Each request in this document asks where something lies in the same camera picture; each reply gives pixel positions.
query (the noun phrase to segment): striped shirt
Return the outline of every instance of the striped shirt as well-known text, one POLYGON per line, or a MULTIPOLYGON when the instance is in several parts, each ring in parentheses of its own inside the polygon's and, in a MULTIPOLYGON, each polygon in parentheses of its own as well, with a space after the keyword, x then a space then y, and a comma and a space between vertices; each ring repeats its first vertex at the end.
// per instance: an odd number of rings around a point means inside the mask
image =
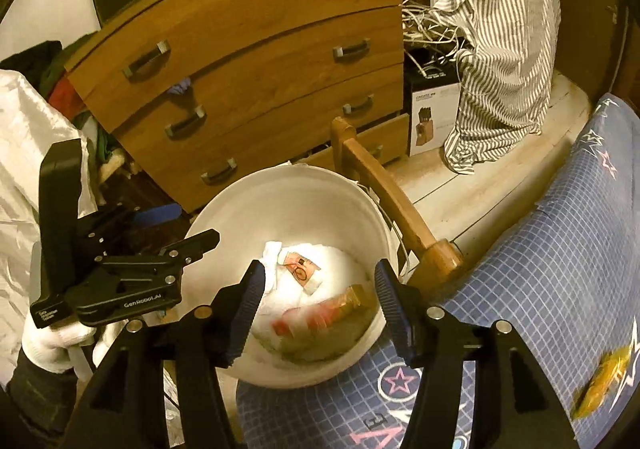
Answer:
POLYGON ((542 132, 560 0, 438 0, 432 11, 471 44, 456 56, 462 91, 444 149, 453 171, 473 174, 474 163, 542 132))

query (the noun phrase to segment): white satin fabric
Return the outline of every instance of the white satin fabric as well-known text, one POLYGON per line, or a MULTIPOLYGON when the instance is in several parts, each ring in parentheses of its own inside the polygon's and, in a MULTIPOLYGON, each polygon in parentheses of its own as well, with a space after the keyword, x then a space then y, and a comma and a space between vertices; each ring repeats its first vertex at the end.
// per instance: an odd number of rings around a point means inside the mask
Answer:
POLYGON ((97 210, 89 185, 86 137, 31 87, 24 76, 0 70, 0 384, 14 372, 29 310, 31 249, 40 239, 38 177, 49 146, 82 142, 78 216, 97 210))

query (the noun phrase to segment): metal pin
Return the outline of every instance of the metal pin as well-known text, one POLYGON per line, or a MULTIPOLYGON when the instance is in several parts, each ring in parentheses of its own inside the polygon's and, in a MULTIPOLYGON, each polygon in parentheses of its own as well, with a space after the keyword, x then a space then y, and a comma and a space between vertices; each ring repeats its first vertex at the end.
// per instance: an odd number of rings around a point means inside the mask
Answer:
POLYGON ((193 315, 196 319, 207 319, 211 317, 211 314, 213 314, 211 307, 206 305, 199 306, 193 311, 193 315))
POLYGON ((444 317, 444 310, 439 306, 430 306, 427 309, 427 315, 436 321, 444 317))
POLYGON ((500 319, 495 324, 495 329, 501 334, 508 334, 511 332, 511 330, 513 330, 513 326, 511 326, 511 323, 509 321, 500 319))
POLYGON ((142 330, 143 324, 140 319, 132 319, 127 323, 127 332, 131 332, 132 334, 139 332, 142 330))

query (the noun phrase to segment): blue star blanket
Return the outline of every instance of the blue star blanket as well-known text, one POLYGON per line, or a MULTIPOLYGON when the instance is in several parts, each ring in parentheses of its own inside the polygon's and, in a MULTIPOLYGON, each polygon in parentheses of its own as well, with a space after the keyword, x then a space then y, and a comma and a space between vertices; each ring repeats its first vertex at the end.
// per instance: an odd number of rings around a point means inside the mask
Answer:
MULTIPOLYGON (((568 415, 603 354, 630 344, 629 365, 604 404, 572 422, 581 449, 596 447, 640 378, 639 146, 638 117, 605 95, 536 209, 444 304, 468 323, 513 323, 568 415)), ((250 449, 395 449, 420 377, 383 333, 356 365, 321 384, 282 391, 240 382, 245 441, 250 449)), ((468 446, 473 408, 474 367, 468 363, 453 449, 468 446)))

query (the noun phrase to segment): cardboard box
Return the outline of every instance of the cardboard box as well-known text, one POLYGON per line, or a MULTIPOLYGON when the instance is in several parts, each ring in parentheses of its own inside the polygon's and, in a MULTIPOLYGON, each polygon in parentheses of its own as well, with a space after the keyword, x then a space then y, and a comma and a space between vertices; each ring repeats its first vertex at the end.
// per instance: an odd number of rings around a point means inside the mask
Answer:
POLYGON ((411 115, 409 156, 428 152, 444 144, 458 115, 460 83, 453 63, 433 68, 424 77, 418 69, 404 73, 404 105, 411 115))

